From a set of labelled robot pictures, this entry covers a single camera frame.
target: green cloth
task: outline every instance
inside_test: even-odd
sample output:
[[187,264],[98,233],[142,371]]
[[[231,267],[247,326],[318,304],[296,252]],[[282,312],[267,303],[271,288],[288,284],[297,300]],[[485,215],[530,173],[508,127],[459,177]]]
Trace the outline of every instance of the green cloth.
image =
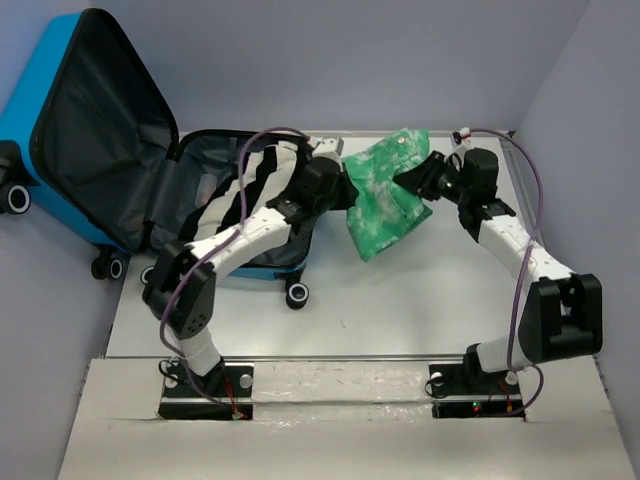
[[359,193],[347,211],[347,227],[365,262],[402,240],[431,215],[420,197],[393,182],[395,175],[418,166],[428,154],[429,132],[403,129],[342,159]]

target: suitcase lid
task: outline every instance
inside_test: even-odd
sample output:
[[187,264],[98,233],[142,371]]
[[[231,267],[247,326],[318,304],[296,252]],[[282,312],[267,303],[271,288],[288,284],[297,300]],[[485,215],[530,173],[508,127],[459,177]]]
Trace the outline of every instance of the suitcase lid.
[[136,251],[154,179],[178,142],[171,109],[122,28],[104,10],[85,10],[32,131],[37,173]]

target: wall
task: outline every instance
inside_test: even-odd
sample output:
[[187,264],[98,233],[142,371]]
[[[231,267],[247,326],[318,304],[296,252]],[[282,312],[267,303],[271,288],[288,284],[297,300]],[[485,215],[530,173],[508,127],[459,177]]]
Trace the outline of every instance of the wall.
[[[0,1],[0,109],[49,19],[84,2]],[[0,217],[0,478],[57,478],[89,358],[117,284],[91,278],[97,250],[32,207]]]
[[640,473],[640,2],[593,0],[517,138],[539,165],[548,248],[604,285],[600,355]]
[[515,128],[588,0],[91,0],[182,131]]

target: suitcase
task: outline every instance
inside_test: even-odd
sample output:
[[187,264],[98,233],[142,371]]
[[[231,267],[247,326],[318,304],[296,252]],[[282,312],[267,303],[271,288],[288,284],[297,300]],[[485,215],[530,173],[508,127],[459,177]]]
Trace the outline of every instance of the suitcase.
[[[205,190],[228,186],[252,134],[202,130],[179,140],[169,106],[116,20],[100,9],[57,17],[0,117],[0,209],[23,214],[33,200],[99,248],[94,277],[118,278],[122,252],[193,239],[208,206],[198,198],[203,180]],[[292,176],[311,158],[305,140],[284,134],[259,140],[252,152],[266,158],[278,144],[295,151]],[[227,226],[239,220],[234,202]],[[292,238],[236,274],[282,278],[289,291],[310,244],[310,234]]]

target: purple cable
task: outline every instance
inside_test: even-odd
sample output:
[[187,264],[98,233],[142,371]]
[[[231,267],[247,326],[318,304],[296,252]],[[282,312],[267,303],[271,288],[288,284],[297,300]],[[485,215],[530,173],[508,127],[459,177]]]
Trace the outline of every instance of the purple cable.
[[226,405],[225,403],[219,402],[212,396],[202,391],[202,389],[198,386],[194,378],[193,372],[191,372],[191,370],[189,369],[187,360],[183,357],[180,349],[171,345],[171,343],[167,340],[165,329],[167,328],[167,325],[169,323],[169,316],[171,315],[171,312],[175,308],[176,304],[178,303],[180,294],[182,293],[182,290],[184,290],[184,287],[189,282],[189,279],[193,275],[193,272],[195,272],[201,265],[209,261],[211,257],[213,257],[216,253],[220,252],[221,250],[231,245],[231,243],[233,243],[242,233],[242,229],[244,228],[244,223],[247,219],[247,196],[244,191],[244,188],[245,188],[244,179],[242,178],[242,176],[244,175],[245,158],[247,157],[247,154],[250,151],[249,149],[251,148],[251,145],[253,145],[256,140],[258,140],[259,138],[265,135],[268,135],[269,133],[273,133],[277,131],[291,132],[291,133],[295,133],[296,135],[300,135],[303,138],[309,138],[307,135],[302,133],[300,130],[296,130],[295,128],[273,127],[273,128],[267,128],[266,130],[258,132],[255,135],[253,135],[251,138],[249,138],[249,140],[247,140],[247,143],[245,143],[244,147],[242,147],[242,150],[240,151],[240,155],[238,157],[238,189],[240,192],[240,222],[238,224],[238,228],[236,228],[236,230],[233,232],[233,234],[229,238],[227,238],[220,245],[216,246],[210,252],[204,255],[187,271],[187,273],[185,273],[184,277],[182,277],[182,280],[180,280],[180,283],[178,283],[178,285],[176,286],[176,289],[171,294],[171,297],[169,297],[169,302],[167,303],[167,306],[165,307],[164,312],[162,313],[162,318],[160,319],[160,341],[165,347],[167,347],[167,349],[173,352],[182,363],[185,369],[185,372],[187,373],[187,379],[189,381],[189,385],[191,386],[191,388],[202,398],[209,400],[211,403],[214,403],[216,405],[219,405],[225,408],[227,408],[228,405]]
[[[542,189],[542,179],[540,178],[540,172],[538,172],[538,168],[536,167],[535,163],[533,163],[533,160],[531,159],[529,154],[513,138],[511,138],[508,135],[505,135],[502,132],[499,132],[497,130],[491,130],[489,128],[472,128],[470,129],[470,131],[471,133],[488,133],[490,135],[494,135],[496,137],[499,137],[509,142],[511,145],[517,148],[520,151],[520,153],[522,153],[524,158],[527,160],[527,163],[529,164],[529,167],[533,172],[533,176],[535,177],[536,185],[538,187],[538,210],[536,212],[536,219],[533,224],[533,230],[529,237],[529,244],[527,245],[527,248],[524,252],[524,258],[522,259],[520,272],[518,273],[518,279],[516,281],[516,291],[513,297],[513,306],[511,308],[511,322],[509,324],[509,339],[507,342],[507,367],[509,368],[509,370],[514,370],[513,362],[512,362],[513,361],[513,345],[516,340],[516,329],[518,325],[518,308],[520,306],[520,295],[522,294],[522,288],[524,287],[524,279],[527,275],[527,265],[529,264],[529,259],[531,258],[531,252],[533,251],[533,241],[538,238],[538,235],[540,233],[540,221],[542,220],[542,214],[544,212],[544,192]],[[538,388],[536,389],[535,393],[533,394],[533,396],[531,397],[529,402],[527,402],[526,405],[523,405],[517,410],[510,412],[508,416],[518,415],[519,413],[525,411],[527,408],[533,405],[533,402],[535,402],[538,399],[538,397],[540,396],[540,393],[542,392],[542,387],[544,386],[544,374],[542,373],[542,370],[540,370],[540,368],[537,365],[532,365],[532,367],[538,372],[538,375],[540,377],[540,380],[538,382]]]

